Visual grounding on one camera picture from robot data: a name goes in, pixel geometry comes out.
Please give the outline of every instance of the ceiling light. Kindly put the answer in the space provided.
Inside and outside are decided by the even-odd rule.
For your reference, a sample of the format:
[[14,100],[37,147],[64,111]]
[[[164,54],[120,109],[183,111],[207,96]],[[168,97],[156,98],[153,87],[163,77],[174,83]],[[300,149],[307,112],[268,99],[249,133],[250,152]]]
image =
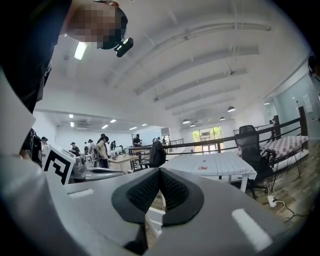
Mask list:
[[85,50],[87,48],[87,43],[85,42],[79,42],[78,46],[76,47],[75,53],[74,53],[74,58],[81,61],[82,57],[85,53]]
[[236,110],[236,108],[234,107],[234,106],[230,106],[229,108],[228,108],[228,112],[232,112],[232,111],[235,111]]

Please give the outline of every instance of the wooden floor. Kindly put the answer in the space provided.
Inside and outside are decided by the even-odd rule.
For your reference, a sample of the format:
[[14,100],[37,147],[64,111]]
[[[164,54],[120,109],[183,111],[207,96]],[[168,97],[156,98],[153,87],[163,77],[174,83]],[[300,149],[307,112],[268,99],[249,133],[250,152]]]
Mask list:
[[[295,214],[308,215],[312,207],[315,196],[320,190],[320,142],[309,141],[309,155],[299,161],[301,165],[301,177],[297,164],[289,167],[283,173],[280,173],[279,178],[276,179],[274,185],[275,198],[284,201],[286,206],[290,208]],[[283,203],[278,202],[276,207],[269,206],[267,195],[261,189],[255,190],[257,201],[262,204],[267,211],[277,214],[277,212],[284,206]],[[252,197],[249,190],[246,191],[248,196]],[[153,208],[164,211],[162,196],[159,193],[152,203]],[[286,217],[290,218],[293,214],[290,210],[284,207],[278,214],[278,218],[282,221],[287,221]],[[295,225],[303,223],[306,217],[295,216],[290,221],[286,222],[287,227],[290,228]],[[146,234],[148,245],[151,247],[157,240],[148,223],[146,224]]]

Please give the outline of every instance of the ceiling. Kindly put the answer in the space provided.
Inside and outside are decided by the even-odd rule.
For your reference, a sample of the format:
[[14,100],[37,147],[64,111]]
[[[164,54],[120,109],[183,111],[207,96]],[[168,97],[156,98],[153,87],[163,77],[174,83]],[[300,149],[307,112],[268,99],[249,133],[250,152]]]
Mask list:
[[[263,101],[309,53],[271,1],[118,2],[129,20],[126,37],[134,39],[133,48],[118,58],[92,44],[77,60],[78,42],[60,36],[51,72],[59,80],[50,75],[47,103],[38,109],[90,116],[100,109],[91,106],[103,104],[99,116],[128,120],[119,125],[123,130],[135,122],[183,128],[183,119],[228,120]],[[236,111],[227,113],[229,106]],[[89,123],[99,127],[104,120]]]
[[74,129],[76,130],[88,130],[88,131],[106,131],[106,132],[127,132],[138,131],[150,127],[150,125],[143,125],[143,123],[135,123],[124,120],[116,120],[111,123],[112,119],[99,116],[85,116],[85,115],[73,115],[73,118],[69,117],[68,113],[47,112],[47,118],[49,118],[54,124],[59,127],[70,127],[70,122],[74,122]]

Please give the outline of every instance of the white power strip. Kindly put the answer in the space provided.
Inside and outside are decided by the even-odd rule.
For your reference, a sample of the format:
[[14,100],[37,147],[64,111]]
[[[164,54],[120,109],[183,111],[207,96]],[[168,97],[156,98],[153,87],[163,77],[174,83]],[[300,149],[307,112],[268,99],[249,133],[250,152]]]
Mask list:
[[266,199],[268,199],[269,205],[271,208],[275,207],[277,204],[276,202],[274,202],[274,196],[273,195],[268,195],[266,197]]

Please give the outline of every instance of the table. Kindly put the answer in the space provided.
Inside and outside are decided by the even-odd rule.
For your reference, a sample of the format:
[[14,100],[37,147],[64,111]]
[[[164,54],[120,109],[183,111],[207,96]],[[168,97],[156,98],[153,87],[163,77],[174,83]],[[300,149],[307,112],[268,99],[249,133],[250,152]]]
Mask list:
[[283,157],[298,149],[308,139],[308,136],[286,136],[260,145],[260,149],[274,151],[277,157]]
[[136,155],[119,155],[115,160],[110,158],[108,161],[109,161],[109,163],[119,165],[120,170],[122,172],[126,172],[129,169],[128,166],[130,166],[130,165],[128,165],[128,162],[130,162],[132,160],[136,160],[136,159],[138,159],[138,156],[136,156]]
[[246,191],[248,178],[254,180],[257,176],[254,168],[234,152],[176,156],[161,167],[204,177],[228,175],[229,183],[232,175],[242,175],[240,188],[242,192]]

